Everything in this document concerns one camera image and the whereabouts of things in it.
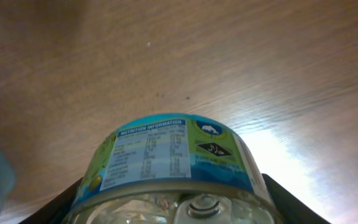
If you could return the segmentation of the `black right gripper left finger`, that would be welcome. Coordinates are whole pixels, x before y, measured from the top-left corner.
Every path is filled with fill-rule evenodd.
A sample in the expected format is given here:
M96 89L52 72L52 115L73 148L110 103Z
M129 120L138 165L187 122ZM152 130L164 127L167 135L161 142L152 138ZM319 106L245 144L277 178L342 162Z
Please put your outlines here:
M19 224L60 224L69 213L82 178Z

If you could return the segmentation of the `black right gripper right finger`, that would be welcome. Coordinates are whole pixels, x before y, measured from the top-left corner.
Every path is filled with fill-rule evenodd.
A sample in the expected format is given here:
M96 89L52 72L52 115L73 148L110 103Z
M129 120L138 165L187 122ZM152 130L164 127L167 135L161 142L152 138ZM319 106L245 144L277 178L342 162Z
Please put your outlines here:
M268 192L287 224L330 224L267 174L262 174Z

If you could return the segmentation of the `silver tin can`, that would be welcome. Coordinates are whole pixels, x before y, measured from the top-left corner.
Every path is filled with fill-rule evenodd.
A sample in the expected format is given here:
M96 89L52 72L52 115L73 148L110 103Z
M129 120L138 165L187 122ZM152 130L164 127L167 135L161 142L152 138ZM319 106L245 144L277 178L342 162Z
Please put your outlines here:
M65 223L283 223L247 145L202 116L146 116L95 150Z

